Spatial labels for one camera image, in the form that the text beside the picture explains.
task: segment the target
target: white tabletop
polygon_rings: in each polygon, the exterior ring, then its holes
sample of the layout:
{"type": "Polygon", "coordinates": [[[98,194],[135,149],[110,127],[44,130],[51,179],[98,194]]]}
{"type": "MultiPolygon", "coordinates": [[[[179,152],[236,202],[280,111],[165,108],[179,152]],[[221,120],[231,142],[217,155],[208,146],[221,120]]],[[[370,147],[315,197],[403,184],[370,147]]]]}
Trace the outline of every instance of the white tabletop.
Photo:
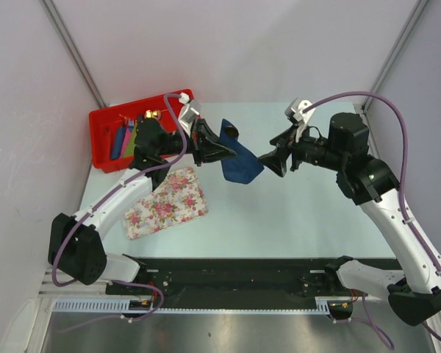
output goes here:
{"type": "MultiPolygon", "coordinates": [[[[239,141],[256,155],[271,151],[269,140],[290,123],[289,103],[202,104],[201,114],[218,133],[223,118],[240,131],[239,141]]],[[[354,112],[352,103],[316,109],[311,125],[328,135],[329,120],[354,112]]],[[[190,155],[171,170],[193,165],[190,155]]],[[[227,182],[221,164],[195,167],[209,212],[137,240],[129,240],[122,219],[107,234],[104,248],[137,257],[395,257],[377,227],[342,195],[335,173],[303,163],[284,179],[265,169],[250,185],[227,182]]],[[[82,206],[105,193],[123,172],[92,167],[82,206]]]]}

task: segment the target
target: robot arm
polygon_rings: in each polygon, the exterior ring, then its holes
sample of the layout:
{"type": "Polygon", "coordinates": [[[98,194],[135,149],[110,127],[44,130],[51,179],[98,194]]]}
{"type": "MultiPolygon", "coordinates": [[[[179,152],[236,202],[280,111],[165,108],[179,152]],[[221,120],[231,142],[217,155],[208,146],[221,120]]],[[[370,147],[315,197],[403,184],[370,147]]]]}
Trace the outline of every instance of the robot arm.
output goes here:
{"type": "MultiPolygon", "coordinates": [[[[191,100],[178,118],[185,133],[187,153],[193,155],[196,165],[236,156],[234,151],[218,143],[218,136],[200,118],[199,108],[199,103],[191,100]]],[[[106,254],[101,241],[132,205],[160,185],[169,168],[138,174],[166,164],[160,156],[179,154],[182,147],[180,132],[168,134],[153,118],[138,121],[135,158],[118,182],[90,206],[72,216],[61,213],[53,220],[49,263],[54,263],[69,232],[81,222],[62,253],[58,269],[85,285],[97,279],[132,282],[140,269],[139,262],[124,255],[106,254]]]]}
{"type": "MultiPolygon", "coordinates": [[[[338,187],[379,228],[402,271],[383,271],[350,257],[341,257],[327,266],[326,273],[337,285],[388,301],[406,323],[420,324],[441,311],[441,276],[402,216],[398,180],[386,163],[368,154],[369,129],[359,115],[336,114],[331,117],[328,138],[312,138],[307,126],[310,115],[301,114],[307,105],[310,102],[296,100],[286,109],[286,116],[293,125],[270,141],[276,148],[259,157],[259,161],[280,177],[286,174],[289,156],[292,157],[291,171],[305,162],[337,172],[338,187]]],[[[441,263],[441,255],[408,205],[406,209],[410,221],[441,263]]]]}

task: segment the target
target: reflective metal surface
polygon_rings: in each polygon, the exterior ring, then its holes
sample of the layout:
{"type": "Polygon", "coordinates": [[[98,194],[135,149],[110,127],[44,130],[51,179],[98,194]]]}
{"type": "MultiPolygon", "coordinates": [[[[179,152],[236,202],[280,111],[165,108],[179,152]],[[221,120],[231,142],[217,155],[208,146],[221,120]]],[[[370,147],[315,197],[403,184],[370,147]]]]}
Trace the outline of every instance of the reflective metal surface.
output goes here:
{"type": "MultiPolygon", "coordinates": [[[[422,327],[402,323],[381,303],[370,303],[377,324],[395,352],[434,352],[422,327]]],[[[317,315],[159,314],[128,324],[109,319],[56,333],[101,314],[54,313],[43,353],[109,352],[388,352],[374,331],[361,323],[337,324],[317,315]]],[[[355,317],[365,317],[358,303],[355,317]]]]}

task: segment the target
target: pink flower pattern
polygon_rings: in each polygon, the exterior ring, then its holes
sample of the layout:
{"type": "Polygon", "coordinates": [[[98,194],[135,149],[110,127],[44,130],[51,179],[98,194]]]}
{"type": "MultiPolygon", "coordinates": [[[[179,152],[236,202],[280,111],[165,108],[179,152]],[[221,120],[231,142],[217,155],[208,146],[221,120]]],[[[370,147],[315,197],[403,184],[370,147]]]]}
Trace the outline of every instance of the pink flower pattern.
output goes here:
{"type": "Polygon", "coordinates": [[[129,239],[138,239],[205,215],[204,193],[193,168],[167,175],[160,186],[124,215],[129,239]]]}

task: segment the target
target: floral fabric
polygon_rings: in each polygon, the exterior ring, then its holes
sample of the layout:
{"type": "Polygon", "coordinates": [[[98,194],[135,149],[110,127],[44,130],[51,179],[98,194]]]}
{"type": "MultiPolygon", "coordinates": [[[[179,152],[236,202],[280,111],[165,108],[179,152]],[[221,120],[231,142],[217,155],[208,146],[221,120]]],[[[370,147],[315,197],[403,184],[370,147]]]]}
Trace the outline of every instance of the floral fabric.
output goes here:
{"type": "Polygon", "coordinates": [[[192,168],[167,175],[159,187],[124,215],[129,239],[158,232],[205,215],[206,199],[192,168]]]}

